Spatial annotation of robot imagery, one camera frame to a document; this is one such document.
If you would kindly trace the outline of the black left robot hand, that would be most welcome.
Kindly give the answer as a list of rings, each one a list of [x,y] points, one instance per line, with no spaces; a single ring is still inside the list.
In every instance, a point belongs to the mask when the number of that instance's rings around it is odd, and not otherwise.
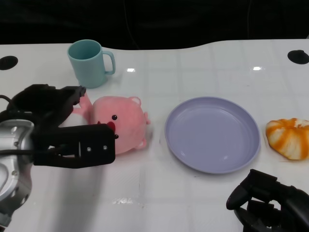
[[[33,148],[13,154],[29,155],[38,166],[78,169],[113,163],[115,134],[110,126],[60,126],[85,94],[82,86],[57,89],[35,84],[15,95],[7,106],[9,116],[33,122],[34,131],[30,134]]]

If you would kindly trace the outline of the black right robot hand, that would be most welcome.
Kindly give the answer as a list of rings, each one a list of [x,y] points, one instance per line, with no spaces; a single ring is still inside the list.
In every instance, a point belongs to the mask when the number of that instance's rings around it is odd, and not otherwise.
[[[245,232],[309,230],[308,194],[254,169],[231,193],[226,207],[234,211]]]

